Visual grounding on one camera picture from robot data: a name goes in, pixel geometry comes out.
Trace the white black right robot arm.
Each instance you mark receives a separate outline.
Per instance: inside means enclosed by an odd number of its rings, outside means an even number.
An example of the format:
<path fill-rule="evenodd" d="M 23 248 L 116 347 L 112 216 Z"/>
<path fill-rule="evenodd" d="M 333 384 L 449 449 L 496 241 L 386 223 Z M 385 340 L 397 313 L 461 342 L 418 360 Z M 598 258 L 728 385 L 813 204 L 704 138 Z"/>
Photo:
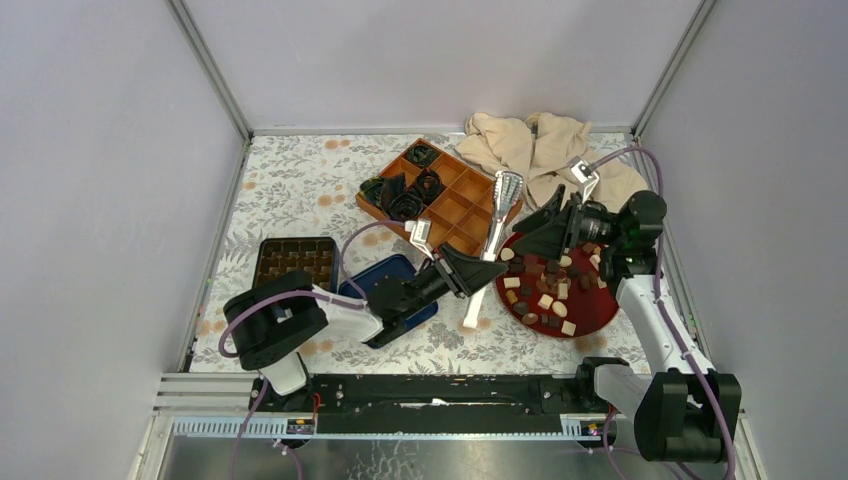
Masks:
<path fill-rule="evenodd" d="M 616 213 L 558 189 L 518 222 L 512 248 L 558 260 L 586 243 L 602 247 L 599 275 L 614 292 L 642 345 L 652 377 L 641 380 L 617 360 L 592 360 L 573 386 L 575 402 L 597 412 L 608 403 L 633 423 L 647 461 L 720 463 L 736 467 L 735 427 L 741 385 L 720 373 L 688 334 L 661 285 L 667 205 L 650 190 L 634 193 Z"/>

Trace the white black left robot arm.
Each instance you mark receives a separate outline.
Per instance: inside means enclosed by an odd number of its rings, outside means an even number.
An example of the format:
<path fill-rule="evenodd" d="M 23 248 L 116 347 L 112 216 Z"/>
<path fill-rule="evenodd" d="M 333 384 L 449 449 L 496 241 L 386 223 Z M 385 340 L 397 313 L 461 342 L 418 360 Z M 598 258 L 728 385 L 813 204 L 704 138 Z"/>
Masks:
<path fill-rule="evenodd" d="M 302 344 L 327 333 L 384 347 L 415 329 L 416 316 L 442 297 L 471 297 L 507 269 L 444 244 L 414 276 L 380 278 L 362 298 L 326 291 L 309 273 L 295 270 L 225 304 L 219 352 L 237 359 L 243 370 L 258 372 L 272 398 L 296 411 L 309 401 L 311 388 L 298 353 Z"/>

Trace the silver serving tongs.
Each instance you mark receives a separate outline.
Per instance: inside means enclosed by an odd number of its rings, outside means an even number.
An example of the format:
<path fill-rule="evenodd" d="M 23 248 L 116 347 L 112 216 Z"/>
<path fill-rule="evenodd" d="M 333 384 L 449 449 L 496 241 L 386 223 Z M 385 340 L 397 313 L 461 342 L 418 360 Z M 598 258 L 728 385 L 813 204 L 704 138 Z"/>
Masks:
<path fill-rule="evenodd" d="M 492 196 L 491 222 L 486 241 L 483 245 L 480 259 L 495 263 L 501 245 L 501 240 L 508 224 L 511 210 L 521 198 L 524 189 L 523 177 L 512 170 L 501 170 L 495 174 Z M 474 330 L 478 325 L 478 317 L 485 297 L 488 285 L 497 277 L 497 274 L 484 280 L 482 285 L 469 297 L 461 326 Z"/>

